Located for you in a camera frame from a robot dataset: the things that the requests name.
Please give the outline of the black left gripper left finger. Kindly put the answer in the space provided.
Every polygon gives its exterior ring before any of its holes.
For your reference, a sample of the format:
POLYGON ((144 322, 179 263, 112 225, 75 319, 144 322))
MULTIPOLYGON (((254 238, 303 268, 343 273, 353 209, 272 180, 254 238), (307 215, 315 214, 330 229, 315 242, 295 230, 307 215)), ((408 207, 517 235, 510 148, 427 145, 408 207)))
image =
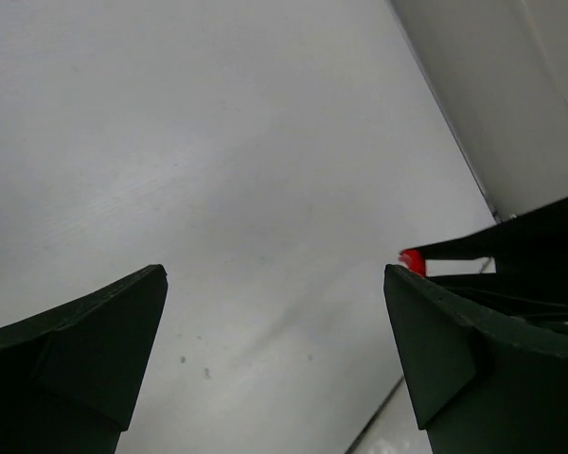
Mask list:
POLYGON ((0 453, 115 452, 166 299, 166 270, 149 265, 0 327, 0 453))

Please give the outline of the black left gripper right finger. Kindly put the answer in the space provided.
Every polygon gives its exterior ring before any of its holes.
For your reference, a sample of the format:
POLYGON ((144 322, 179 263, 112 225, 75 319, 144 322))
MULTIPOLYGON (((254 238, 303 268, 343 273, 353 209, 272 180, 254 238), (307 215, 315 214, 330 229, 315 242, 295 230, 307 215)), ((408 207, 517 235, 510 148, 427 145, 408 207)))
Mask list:
POLYGON ((384 297, 434 453, 568 453, 568 335, 389 265, 384 297))

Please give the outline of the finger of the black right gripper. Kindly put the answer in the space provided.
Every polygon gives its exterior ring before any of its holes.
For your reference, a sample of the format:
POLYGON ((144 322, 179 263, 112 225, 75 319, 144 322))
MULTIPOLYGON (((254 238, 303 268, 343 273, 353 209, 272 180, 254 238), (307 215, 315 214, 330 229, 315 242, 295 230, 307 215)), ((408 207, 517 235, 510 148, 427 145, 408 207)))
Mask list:
POLYGON ((568 268, 568 197, 477 233, 414 250, 423 260, 491 257, 515 268, 549 261, 568 268))
POLYGON ((432 276, 446 290, 530 322, 568 322, 568 273, 481 273, 432 276))

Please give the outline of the red small lego brick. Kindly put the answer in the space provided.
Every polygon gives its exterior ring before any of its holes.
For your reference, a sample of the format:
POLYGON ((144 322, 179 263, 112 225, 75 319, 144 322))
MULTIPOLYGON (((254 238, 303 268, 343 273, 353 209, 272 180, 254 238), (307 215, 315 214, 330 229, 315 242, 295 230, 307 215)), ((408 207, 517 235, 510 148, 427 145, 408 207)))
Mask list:
POLYGON ((399 253, 399 262, 409 271, 422 277, 427 276, 427 262, 420 251, 416 249, 406 249, 399 253))

